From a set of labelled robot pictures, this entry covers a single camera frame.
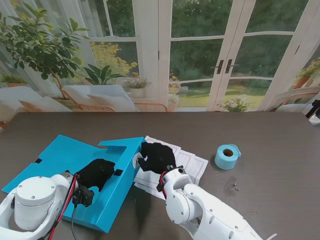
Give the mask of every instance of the table surface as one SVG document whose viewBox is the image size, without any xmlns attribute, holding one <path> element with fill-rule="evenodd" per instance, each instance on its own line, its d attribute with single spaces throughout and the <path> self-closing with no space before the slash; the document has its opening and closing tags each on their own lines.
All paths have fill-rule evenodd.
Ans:
<svg viewBox="0 0 320 240">
<path fill-rule="evenodd" d="M 96 146 L 100 141 L 150 136 L 210 160 L 200 186 L 243 215 L 255 231 L 275 240 L 320 238 L 320 132 L 302 113 L 19 113 L 0 133 L 0 188 L 57 135 Z M 214 164 L 218 146 L 236 144 L 234 169 Z M 0 193 L 0 201 L 6 194 Z M 163 200 L 131 187 L 108 234 L 76 226 L 79 240 L 191 240 L 172 223 Z M 62 221 L 56 240 L 73 239 Z"/>
</svg>

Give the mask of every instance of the blue tape roll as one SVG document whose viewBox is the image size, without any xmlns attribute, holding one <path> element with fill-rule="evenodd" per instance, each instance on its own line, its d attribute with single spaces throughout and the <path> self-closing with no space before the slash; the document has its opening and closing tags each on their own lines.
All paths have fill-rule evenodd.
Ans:
<svg viewBox="0 0 320 240">
<path fill-rule="evenodd" d="M 218 147 L 214 162 L 219 168 L 223 170 L 230 170 L 234 168 L 238 158 L 240 157 L 241 152 L 236 145 L 224 144 Z"/>
</svg>

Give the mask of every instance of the blue cardboard box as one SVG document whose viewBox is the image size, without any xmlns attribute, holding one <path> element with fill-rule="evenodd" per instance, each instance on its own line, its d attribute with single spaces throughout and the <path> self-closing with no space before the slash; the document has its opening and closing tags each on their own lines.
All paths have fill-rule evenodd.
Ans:
<svg viewBox="0 0 320 240">
<path fill-rule="evenodd" d="M 101 192 L 94 191 L 93 203 L 89 207 L 78 205 L 74 222 L 108 233 L 133 184 L 139 167 L 134 167 L 133 157 L 141 150 L 144 137 L 102 141 L 98 148 L 58 135 L 57 138 L 40 154 L 38 161 L 31 163 L 15 177 L 2 191 L 9 193 L 23 180 L 36 177 L 52 177 L 69 170 L 74 174 L 95 159 L 105 159 L 115 163 L 114 170 L 122 170 L 120 176 L 113 175 L 105 183 Z M 69 204 L 63 219 L 71 221 L 74 205 Z"/>
</svg>

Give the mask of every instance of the paper sheet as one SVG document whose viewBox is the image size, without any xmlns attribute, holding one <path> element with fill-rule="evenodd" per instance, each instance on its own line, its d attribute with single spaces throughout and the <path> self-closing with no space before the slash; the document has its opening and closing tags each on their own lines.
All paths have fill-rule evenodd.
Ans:
<svg viewBox="0 0 320 240">
<path fill-rule="evenodd" d="M 204 174 L 204 171 L 207 167 L 207 160 L 195 156 L 193 153 L 181 150 L 181 147 L 179 146 L 172 145 L 167 142 L 151 138 L 149 136 L 146 136 L 145 140 L 148 143 L 161 143 L 172 148 L 173 154 L 176 159 L 176 166 L 178 167 L 182 165 L 185 172 L 190 175 L 191 181 L 196 185 L 199 184 L 200 178 Z M 134 185 L 137 188 L 143 189 L 144 191 L 158 198 L 165 199 L 162 192 L 158 192 L 157 190 L 159 178 L 159 174 L 156 174 L 152 171 L 142 171 L 142 169 L 140 169 L 134 179 Z"/>
</svg>

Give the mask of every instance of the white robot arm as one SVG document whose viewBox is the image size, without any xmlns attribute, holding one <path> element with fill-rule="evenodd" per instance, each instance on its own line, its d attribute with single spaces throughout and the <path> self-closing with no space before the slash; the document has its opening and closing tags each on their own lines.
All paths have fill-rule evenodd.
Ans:
<svg viewBox="0 0 320 240">
<path fill-rule="evenodd" d="M 167 172 L 160 181 L 169 218 L 194 240 L 263 240 L 237 211 L 193 184 L 183 168 Z"/>
<path fill-rule="evenodd" d="M 38 240 L 45 236 L 61 212 L 72 179 L 71 173 L 64 172 L 21 182 L 0 204 L 0 240 Z M 16 225 L 25 232 L 9 228 L 13 214 Z"/>
</svg>

